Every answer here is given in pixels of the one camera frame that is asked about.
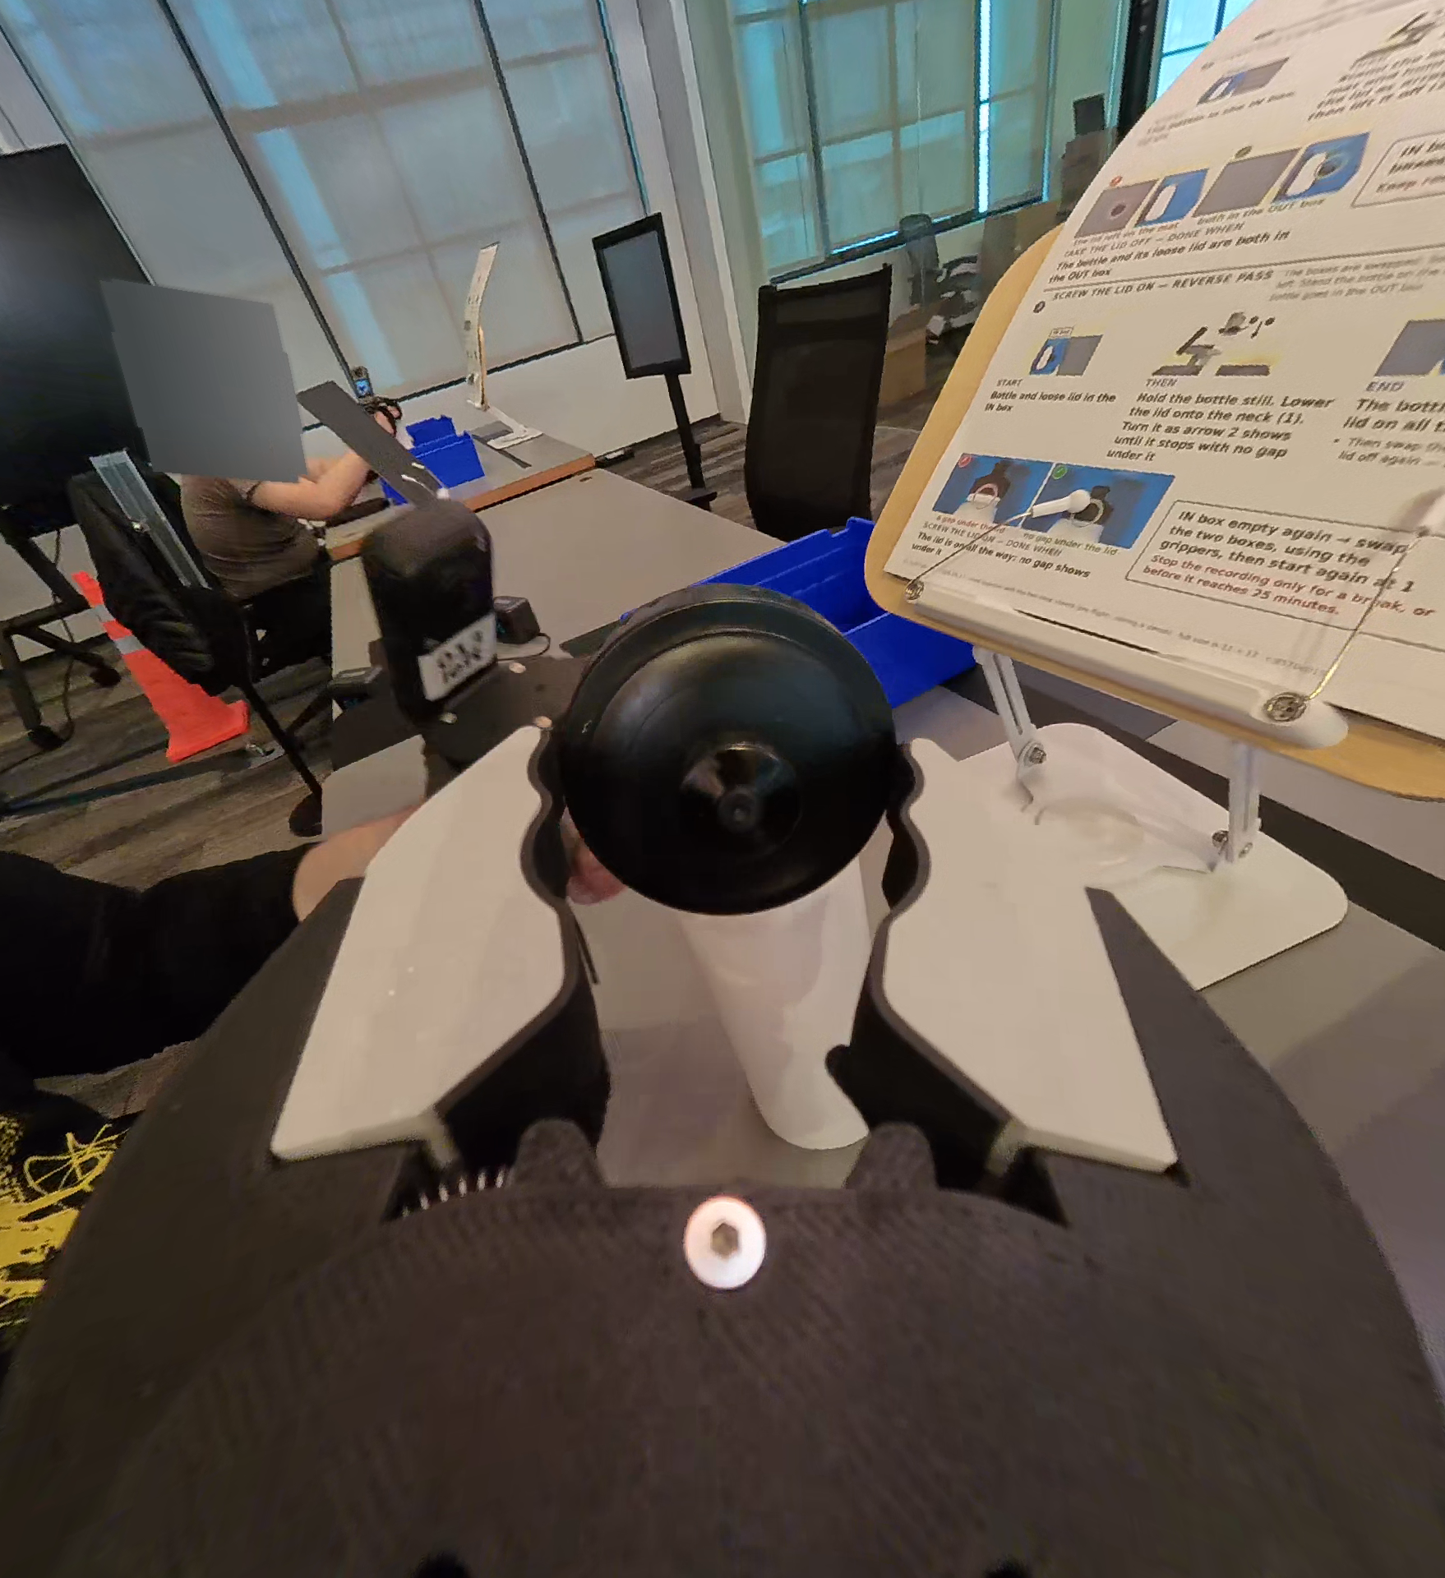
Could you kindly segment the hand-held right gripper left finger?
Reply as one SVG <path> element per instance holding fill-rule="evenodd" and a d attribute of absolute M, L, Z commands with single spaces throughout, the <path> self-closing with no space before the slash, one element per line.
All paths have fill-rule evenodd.
<path fill-rule="evenodd" d="M 550 733 L 528 723 L 407 819 L 361 883 L 274 1133 L 300 1162 L 413 1142 L 510 1167 L 607 1118 Z"/>

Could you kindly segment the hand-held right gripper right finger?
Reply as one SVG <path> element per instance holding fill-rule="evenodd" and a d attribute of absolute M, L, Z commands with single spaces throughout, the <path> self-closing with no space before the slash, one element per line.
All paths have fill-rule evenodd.
<path fill-rule="evenodd" d="M 1137 1174 L 1179 1162 L 1092 896 L 931 740 L 900 753 L 877 927 L 831 1078 L 870 1131 L 916 1128 L 941 1180 L 1030 1154 Z"/>

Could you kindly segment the white bottle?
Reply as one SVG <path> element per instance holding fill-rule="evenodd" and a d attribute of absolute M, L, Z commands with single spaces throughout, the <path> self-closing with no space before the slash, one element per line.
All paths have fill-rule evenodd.
<path fill-rule="evenodd" d="M 765 1124 L 801 1151 L 842 1151 L 869 1123 L 828 1059 L 852 1037 L 874 927 L 860 860 L 788 904 L 678 925 Z"/>

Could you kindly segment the black bottle lid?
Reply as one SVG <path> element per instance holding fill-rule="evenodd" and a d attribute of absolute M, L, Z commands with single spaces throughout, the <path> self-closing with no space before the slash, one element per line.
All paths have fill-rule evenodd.
<path fill-rule="evenodd" d="M 565 809 L 625 889 L 701 916 L 808 897 L 885 820 L 902 750 L 877 671 L 785 593 L 703 584 L 629 615 L 555 723 Z"/>

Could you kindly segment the person's left forearm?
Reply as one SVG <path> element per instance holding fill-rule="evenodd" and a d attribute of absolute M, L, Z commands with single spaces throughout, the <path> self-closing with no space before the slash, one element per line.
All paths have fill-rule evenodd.
<path fill-rule="evenodd" d="M 298 929 L 305 855 L 136 889 L 0 850 L 0 1070 L 101 1073 L 205 1036 Z"/>

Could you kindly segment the person's left hand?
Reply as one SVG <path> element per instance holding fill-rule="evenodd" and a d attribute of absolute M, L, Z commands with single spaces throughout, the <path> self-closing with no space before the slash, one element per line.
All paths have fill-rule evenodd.
<path fill-rule="evenodd" d="M 292 878 L 293 916 L 305 922 L 338 886 L 366 878 L 379 853 L 418 810 L 413 804 L 315 840 Z"/>

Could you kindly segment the small blue plastic bin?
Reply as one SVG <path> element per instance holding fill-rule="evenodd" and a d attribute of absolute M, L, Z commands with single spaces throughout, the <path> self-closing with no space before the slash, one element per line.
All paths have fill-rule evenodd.
<path fill-rule="evenodd" d="M 403 436 L 413 457 L 443 488 L 454 491 L 487 478 L 476 439 L 446 413 L 408 424 Z"/>

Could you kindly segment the wooden top desk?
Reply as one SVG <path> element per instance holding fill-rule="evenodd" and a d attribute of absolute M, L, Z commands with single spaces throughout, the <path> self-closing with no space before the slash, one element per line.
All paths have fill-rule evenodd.
<path fill-rule="evenodd" d="M 510 450 L 481 444 L 477 452 L 482 477 L 451 490 L 454 498 L 476 513 L 512 503 L 597 465 L 593 452 L 550 436 L 530 439 Z M 343 562 L 359 556 L 366 536 L 399 508 L 384 496 L 380 487 L 369 487 L 349 511 L 318 528 L 318 537 L 330 559 Z"/>

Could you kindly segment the black office chair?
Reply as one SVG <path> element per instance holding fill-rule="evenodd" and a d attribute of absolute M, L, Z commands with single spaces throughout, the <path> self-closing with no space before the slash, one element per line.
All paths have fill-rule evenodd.
<path fill-rule="evenodd" d="M 66 498 L 94 567 L 104 618 L 127 633 L 132 648 L 124 654 L 149 699 L 160 700 L 154 661 L 173 676 L 168 690 L 180 705 L 165 722 L 170 745 L 196 730 L 188 718 L 196 697 L 209 700 L 226 723 L 239 723 L 242 705 L 306 787 L 292 810 L 290 830 L 318 835 L 323 786 L 305 758 L 300 731 L 328 710 L 328 689 L 320 685 L 300 717 L 283 723 L 260 684 L 331 657 L 330 616 L 316 593 L 321 579 L 311 574 L 305 580 L 311 613 L 293 603 L 279 610 L 274 595 L 265 595 L 262 607 L 236 600 L 211 577 L 191 539 L 180 487 L 124 450 L 103 455 L 71 478 Z"/>
<path fill-rule="evenodd" d="M 872 510 L 892 325 L 892 266 L 762 286 L 744 482 L 754 526 L 778 542 Z"/>

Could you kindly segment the orange traffic cone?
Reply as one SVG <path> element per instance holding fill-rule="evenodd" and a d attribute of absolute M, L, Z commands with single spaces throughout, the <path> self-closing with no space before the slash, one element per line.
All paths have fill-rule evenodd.
<path fill-rule="evenodd" d="M 98 616 L 129 676 L 142 689 L 167 731 L 165 758 L 185 766 L 221 748 L 244 746 L 252 736 L 252 710 L 246 700 L 226 702 L 198 684 L 183 680 L 154 654 L 104 602 L 103 585 L 88 572 L 71 580 Z"/>

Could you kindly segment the white standing panel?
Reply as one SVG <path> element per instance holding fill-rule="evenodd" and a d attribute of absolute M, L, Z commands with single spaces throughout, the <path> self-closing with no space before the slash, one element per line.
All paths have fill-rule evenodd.
<path fill-rule="evenodd" d="M 520 459 L 519 450 L 538 437 L 540 429 L 523 424 L 499 408 L 491 396 L 489 350 L 484 325 L 484 302 L 497 265 L 499 243 L 491 242 L 477 251 L 474 273 L 464 299 L 463 340 L 466 348 L 466 398 L 476 421 L 473 437 L 499 454 Z"/>

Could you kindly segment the black standing monitor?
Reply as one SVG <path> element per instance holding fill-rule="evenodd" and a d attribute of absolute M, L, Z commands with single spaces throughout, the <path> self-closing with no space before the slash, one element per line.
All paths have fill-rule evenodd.
<path fill-rule="evenodd" d="M 688 475 L 685 500 L 709 510 L 717 493 L 706 480 L 683 386 L 694 368 L 665 217 L 645 214 L 596 235 L 593 247 L 624 371 L 630 381 L 667 385 Z"/>

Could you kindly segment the wooden display board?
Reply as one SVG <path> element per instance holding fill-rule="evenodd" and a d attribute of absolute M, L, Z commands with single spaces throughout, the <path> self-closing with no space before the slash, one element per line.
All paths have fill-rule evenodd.
<path fill-rule="evenodd" d="M 874 602 L 907 621 L 936 630 L 951 638 L 1008 661 L 1059 676 L 1091 692 L 1135 704 L 1170 723 L 1189 723 L 1224 740 L 1245 743 L 1271 756 L 1311 766 L 1393 797 L 1445 802 L 1445 743 L 1385 720 L 1339 713 L 1344 738 L 1322 748 L 1306 748 L 1281 723 L 1270 723 L 1244 708 L 1230 710 L 1209 692 L 1225 684 L 1221 674 L 1202 672 L 1179 661 L 1069 630 L 1030 615 L 1017 615 L 1017 628 L 1028 631 L 1018 641 L 1000 611 L 980 623 L 976 613 L 966 618 L 934 610 L 908 593 L 908 577 L 888 570 L 888 562 L 910 523 L 920 514 L 936 468 L 944 464 L 959 427 L 971 413 L 979 386 L 1015 317 L 1025 314 L 1025 297 L 1063 232 L 1054 225 L 1004 273 L 984 304 L 977 324 L 938 396 L 910 459 L 875 521 L 865 582 Z"/>

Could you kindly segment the printed paper sheet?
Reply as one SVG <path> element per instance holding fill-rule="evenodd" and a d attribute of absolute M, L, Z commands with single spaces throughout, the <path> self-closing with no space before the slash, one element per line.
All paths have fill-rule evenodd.
<path fill-rule="evenodd" d="M 1445 3 L 1253 3 L 1206 48 L 885 567 L 1445 741 Z"/>

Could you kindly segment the black wall screen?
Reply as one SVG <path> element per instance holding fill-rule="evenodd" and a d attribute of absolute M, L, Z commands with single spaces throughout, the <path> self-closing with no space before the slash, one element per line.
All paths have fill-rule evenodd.
<path fill-rule="evenodd" d="M 0 542 L 50 600 L 0 618 L 0 669 L 27 738 L 63 736 L 43 720 L 19 641 L 81 661 L 99 687 L 114 666 L 58 633 L 89 607 L 39 541 L 73 526 L 68 485 L 93 459 L 147 462 L 122 376 L 103 283 L 149 281 L 98 189 L 66 146 L 0 154 Z"/>

